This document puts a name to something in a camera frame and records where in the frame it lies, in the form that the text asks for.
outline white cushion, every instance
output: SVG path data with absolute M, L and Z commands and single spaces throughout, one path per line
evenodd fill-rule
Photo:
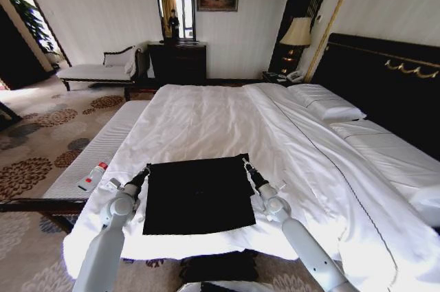
M 366 117 L 356 106 L 321 85 L 300 84 L 288 89 L 299 103 L 325 122 L 348 122 Z
M 330 127 L 358 150 L 417 209 L 440 226 L 440 162 L 369 120 Z
M 130 133 L 140 114 L 150 101 L 129 101 L 105 124 L 84 151 L 57 178 L 43 198 L 87 199 L 91 192 L 83 191 L 77 183 L 100 161 L 110 164 L 121 143 Z
M 136 66 L 135 66 L 135 57 L 130 57 L 129 61 L 124 66 L 124 71 L 126 74 L 128 74 L 130 77 L 136 72 Z
M 130 80 L 124 66 L 105 67 L 104 65 L 81 64 L 62 69 L 56 74 L 59 78 L 98 79 L 98 80 Z
M 104 65 L 106 67 L 123 67 L 134 57 L 134 49 L 131 48 L 121 54 L 105 54 Z

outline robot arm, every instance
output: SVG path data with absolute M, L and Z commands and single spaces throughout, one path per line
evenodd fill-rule
M 111 180 L 119 191 L 101 210 L 102 230 L 90 243 L 73 292 L 113 290 L 124 246 L 122 228 L 133 218 L 133 212 L 138 206 L 137 197 L 149 172 L 147 166 L 124 188 L 120 187 L 117 180 Z
M 245 159 L 243 161 L 245 162 L 245 169 L 249 172 L 258 193 L 263 199 L 266 214 L 281 223 L 284 236 L 322 289 L 326 292 L 357 291 L 306 227 L 300 221 L 291 217 L 288 202 L 277 196 L 276 190 L 268 181 L 264 180 L 248 161 Z

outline telephone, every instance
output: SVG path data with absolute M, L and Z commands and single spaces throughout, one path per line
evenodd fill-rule
M 300 70 L 296 70 L 296 71 L 293 71 L 293 72 L 287 74 L 286 78 L 290 82 L 301 82 L 303 80 L 303 76 L 301 75 L 301 71 Z

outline potted plant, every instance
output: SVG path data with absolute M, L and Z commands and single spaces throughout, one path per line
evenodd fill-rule
M 56 64 L 63 57 L 54 52 L 54 45 L 50 36 L 45 32 L 44 26 L 34 12 L 38 12 L 38 8 L 30 4 L 26 0 L 9 0 L 14 6 L 16 12 L 19 13 L 21 20 L 25 23 L 30 34 L 40 46 L 43 53 L 52 65 Z

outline black headboard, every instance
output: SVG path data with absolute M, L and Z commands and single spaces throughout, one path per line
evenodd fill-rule
M 440 47 L 333 33 L 312 82 L 440 160 Z

